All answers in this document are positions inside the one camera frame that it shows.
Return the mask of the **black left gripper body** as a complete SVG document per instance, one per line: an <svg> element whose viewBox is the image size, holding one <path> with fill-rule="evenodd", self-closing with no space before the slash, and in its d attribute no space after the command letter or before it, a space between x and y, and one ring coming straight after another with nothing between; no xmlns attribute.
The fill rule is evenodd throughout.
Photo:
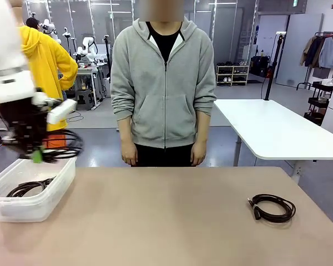
<svg viewBox="0 0 333 266"><path fill-rule="evenodd" d="M17 153L20 144L31 144L33 150L42 146L47 137L47 110L33 104L0 104L0 114L9 129L2 144Z"/></svg>

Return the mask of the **person's right hand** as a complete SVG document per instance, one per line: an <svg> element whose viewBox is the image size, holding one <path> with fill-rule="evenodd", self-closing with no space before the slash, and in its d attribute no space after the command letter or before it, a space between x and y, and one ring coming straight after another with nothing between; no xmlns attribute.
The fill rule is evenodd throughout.
<svg viewBox="0 0 333 266"><path fill-rule="evenodd" d="M134 142L130 140L121 141L122 160L130 165L136 166L138 162L138 152Z"/></svg>

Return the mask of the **person's left hand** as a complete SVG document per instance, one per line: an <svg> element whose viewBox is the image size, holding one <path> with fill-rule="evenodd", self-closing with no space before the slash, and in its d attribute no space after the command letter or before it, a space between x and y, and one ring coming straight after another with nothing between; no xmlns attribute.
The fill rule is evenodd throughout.
<svg viewBox="0 0 333 266"><path fill-rule="evenodd" d="M206 157L206 141L196 141L191 149L190 163L192 166L200 165Z"/></svg>

